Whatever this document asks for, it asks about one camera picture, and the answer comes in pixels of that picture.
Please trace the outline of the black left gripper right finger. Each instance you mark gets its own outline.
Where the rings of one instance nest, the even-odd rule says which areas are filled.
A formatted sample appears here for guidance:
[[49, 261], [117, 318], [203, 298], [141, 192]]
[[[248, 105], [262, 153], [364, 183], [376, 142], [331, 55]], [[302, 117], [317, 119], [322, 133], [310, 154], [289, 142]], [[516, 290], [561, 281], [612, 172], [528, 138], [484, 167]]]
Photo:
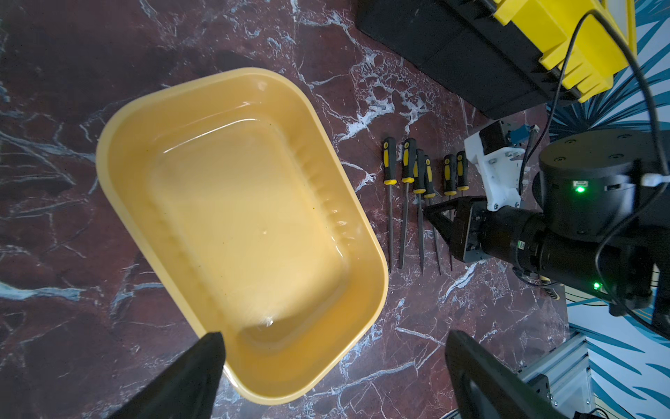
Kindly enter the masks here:
[[448, 333], [445, 358], [462, 418], [563, 417], [467, 333]]

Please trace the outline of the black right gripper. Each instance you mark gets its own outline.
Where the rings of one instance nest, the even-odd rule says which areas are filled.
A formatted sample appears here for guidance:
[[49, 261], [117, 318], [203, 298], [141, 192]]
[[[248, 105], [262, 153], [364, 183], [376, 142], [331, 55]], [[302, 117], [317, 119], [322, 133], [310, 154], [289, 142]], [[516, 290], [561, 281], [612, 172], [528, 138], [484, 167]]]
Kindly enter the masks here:
[[[429, 204], [424, 214], [457, 260], [497, 258], [521, 272], [538, 272], [547, 232], [544, 215], [511, 206], [489, 211], [487, 204], [485, 197], [457, 197]], [[455, 211], [452, 221], [441, 214], [445, 211]]]

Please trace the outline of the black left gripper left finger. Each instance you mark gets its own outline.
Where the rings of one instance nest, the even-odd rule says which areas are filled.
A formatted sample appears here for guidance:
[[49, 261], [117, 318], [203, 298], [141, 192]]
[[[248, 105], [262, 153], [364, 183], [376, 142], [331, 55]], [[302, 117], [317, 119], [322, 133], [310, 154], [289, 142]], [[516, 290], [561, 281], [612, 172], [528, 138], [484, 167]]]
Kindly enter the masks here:
[[226, 350], [223, 335], [207, 333], [113, 418], [210, 418]]

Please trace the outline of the black screwdriver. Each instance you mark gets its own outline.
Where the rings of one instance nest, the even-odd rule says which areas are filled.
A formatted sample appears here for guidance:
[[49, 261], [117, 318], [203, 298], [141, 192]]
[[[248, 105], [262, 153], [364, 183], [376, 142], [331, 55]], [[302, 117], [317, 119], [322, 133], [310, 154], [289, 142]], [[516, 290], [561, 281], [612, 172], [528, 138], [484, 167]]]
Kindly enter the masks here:
[[408, 233], [408, 211], [409, 211], [409, 185], [415, 181], [414, 167], [416, 160], [416, 139], [408, 138], [403, 143], [401, 182], [403, 184], [403, 203], [401, 219], [401, 248], [400, 264], [402, 270], [405, 265], [407, 233]]

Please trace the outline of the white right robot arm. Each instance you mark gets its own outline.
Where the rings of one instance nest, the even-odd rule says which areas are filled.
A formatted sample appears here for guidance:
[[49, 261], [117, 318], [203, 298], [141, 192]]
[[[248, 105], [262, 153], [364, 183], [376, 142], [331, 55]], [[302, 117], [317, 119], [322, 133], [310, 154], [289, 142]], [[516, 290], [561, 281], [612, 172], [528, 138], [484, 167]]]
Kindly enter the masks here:
[[669, 335], [669, 186], [651, 134], [598, 130], [554, 141], [539, 155], [537, 209], [487, 197], [433, 204], [425, 218], [464, 263], [497, 258], [523, 282], [555, 283], [637, 315]]

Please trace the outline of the yellow and black toolbox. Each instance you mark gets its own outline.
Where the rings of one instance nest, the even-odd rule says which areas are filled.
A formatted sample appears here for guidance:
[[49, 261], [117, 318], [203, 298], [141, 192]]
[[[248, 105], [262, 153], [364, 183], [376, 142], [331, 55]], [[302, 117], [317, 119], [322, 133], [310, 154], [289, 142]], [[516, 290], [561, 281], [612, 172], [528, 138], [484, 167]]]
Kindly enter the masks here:
[[637, 50], [633, 1], [360, 1], [356, 26], [497, 120], [612, 88], [628, 64], [589, 10]]

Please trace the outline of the yellow plastic tray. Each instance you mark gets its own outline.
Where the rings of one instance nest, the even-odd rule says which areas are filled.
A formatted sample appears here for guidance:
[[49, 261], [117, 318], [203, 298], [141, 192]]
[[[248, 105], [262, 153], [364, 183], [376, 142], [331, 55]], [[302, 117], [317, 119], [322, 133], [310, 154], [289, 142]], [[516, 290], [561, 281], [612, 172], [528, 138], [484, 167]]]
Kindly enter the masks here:
[[241, 68], [148, 94], [106, 124], [99, 185], [224, 373], [263, 405], [313, 389], [378, 319], [387, 260], [312, 103]]

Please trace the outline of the aluminium front rail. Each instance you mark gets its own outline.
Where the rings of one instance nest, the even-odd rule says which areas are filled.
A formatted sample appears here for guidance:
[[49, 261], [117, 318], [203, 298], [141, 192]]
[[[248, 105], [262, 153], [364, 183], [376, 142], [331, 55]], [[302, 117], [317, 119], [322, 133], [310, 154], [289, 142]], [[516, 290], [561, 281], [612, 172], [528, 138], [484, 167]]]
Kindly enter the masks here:
[[566, 417], [596, 414], [587, 340], [574, 333], [563, 345], [518, 373], [519, 378]]

